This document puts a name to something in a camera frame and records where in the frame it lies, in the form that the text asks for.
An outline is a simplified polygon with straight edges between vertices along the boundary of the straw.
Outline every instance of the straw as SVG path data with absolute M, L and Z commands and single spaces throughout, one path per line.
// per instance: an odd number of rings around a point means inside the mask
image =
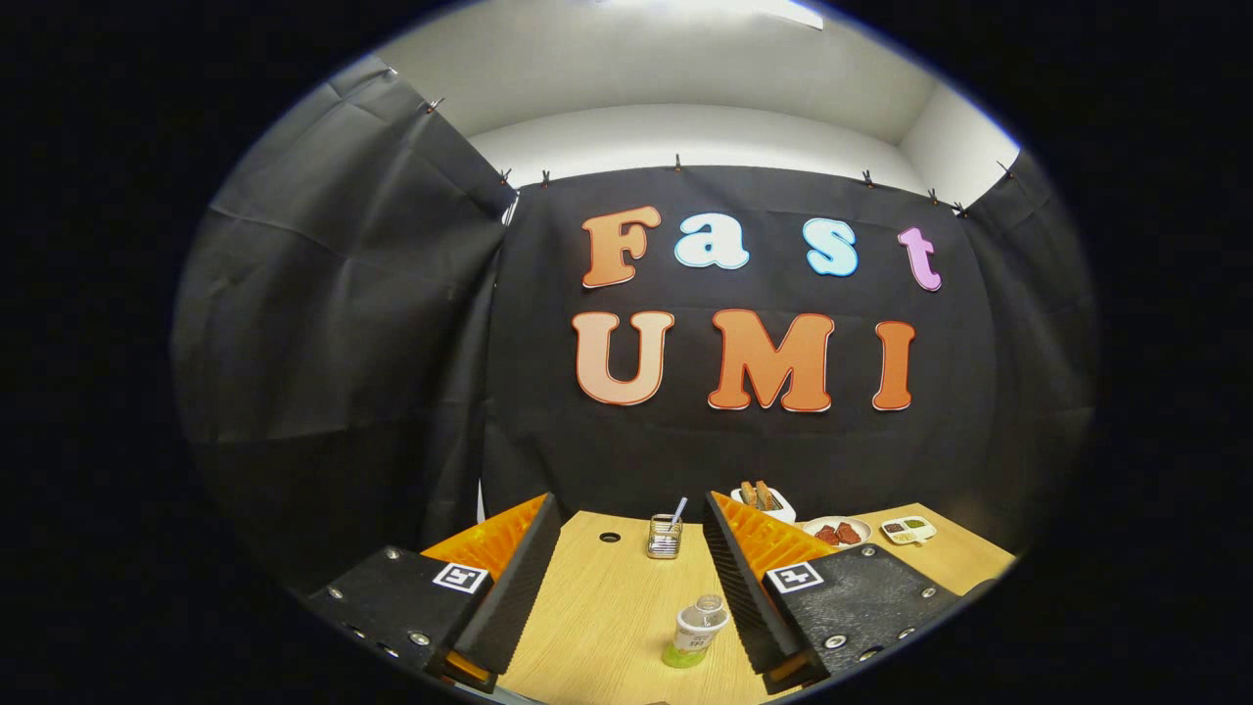
M 687 507 L 687 506 L 688 506 L 688 498 L 687 497 L 684 497 L 683 500 L 679 500 L 679 508 L 675 510 L 674 511 L 674 516 L 670 517 L 670 530 L 669 531 L 674 531 L 674 525 L 679 523 L 679 515 L 683 513 L 683 508 Z

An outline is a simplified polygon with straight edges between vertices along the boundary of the toast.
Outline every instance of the toast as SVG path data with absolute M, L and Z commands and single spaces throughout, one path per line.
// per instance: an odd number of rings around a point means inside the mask
M 771 495 L 771 490 L 766 487 L 764 481 L 757 481 L 757 502 L 759 503 L 757 508 L 763 512 L 773 512 L 774 510 L 778 510 L 774 502 L 774 496 Z
M 744 481 L 739 483 L 739 496 L 744 500 L 744 505 L 748 505 L 753 510 L 759 510 L 757 505 L 757 492 L 753 491 L 753 486 Z

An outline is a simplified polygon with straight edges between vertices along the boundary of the bottle label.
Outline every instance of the bottle label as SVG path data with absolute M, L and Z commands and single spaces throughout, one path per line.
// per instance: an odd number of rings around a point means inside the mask
M 674 647 L 679 651 L 700 651 L 708 649 L 709 642 L 712 642 L 713 637 L 717 635 L 718 632 L 698 634 L 684 629 L 683 625 L 679 625 L 679 629 L 674 635 Z

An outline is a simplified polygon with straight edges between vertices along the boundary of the black curtain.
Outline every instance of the black curtain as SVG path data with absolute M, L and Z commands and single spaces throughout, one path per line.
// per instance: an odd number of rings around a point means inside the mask
M 182 422 L 205 485 L 288 586 L 474 523 L 514 198 L 367 56 L 274 123 L 211 203 L 170 342 Z
M 564 512 L 648 517 L 679 496 L 777 486 L 798 516 L 922 502 L 1010 551 L 1065 483 L 1091 411 L 1095 314 L 1078 233 L 1022 155 L 969 212 L 841 177 L 748 167 L 601 173 L 526 187 L 501 250 L 491 311 L 484 498 L 499 512 L 541 490 Z M 624 283 L 585 288 L 590 217 L 643 205 L 660 224 Z M 728 214 L 747 264 L 689 267 L 679 223 Z M 850 275 L 806 259 L 809 218 L 856 233 Z M 933 244 L 936 291 L 911 273 L 897 235 Z M 829 411 L 789 413 L 754 399 L 715 411 L 722 333 L 714 312 L 747 308 L 778 344 L 798 313 L 834 321 L 827 342 Z M 599 403 L 575 377 L 571 317 L 618 316 L 609 371 L 635 376 L 634 312 L 668 311 L 664 374 L 634 407 Z M 913 326 L 910 408 L 876 411 L 882 343 L 876 323 Z

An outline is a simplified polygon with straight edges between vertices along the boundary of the red food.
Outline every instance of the red food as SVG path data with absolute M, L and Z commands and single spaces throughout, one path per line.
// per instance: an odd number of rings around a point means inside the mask
M 861 542 L 861 536 L 857 535 L 857 530 L 850 526 L 848 522 L 840 522 L 840 528 L 834 528 L 831 525 L 823 525 L 822 528 L 818 530 L 818 533 L 813 535 L 813 537 L 821 538 L 831 546 Z
M 834 528 L 827 525 L 823 525 L 823 527 L 818 530 L 818 533 L 813 535 L 813 537 L 819 538 L 831 546 L 840 546 L 840 536 L 836 533 Z
M 861 541 L 861 536 L 857 535 L 848 522 L 840 522 L 840 528 L 836 530 L 836 537 L 840 538 L 840 543 L 857 543 Z

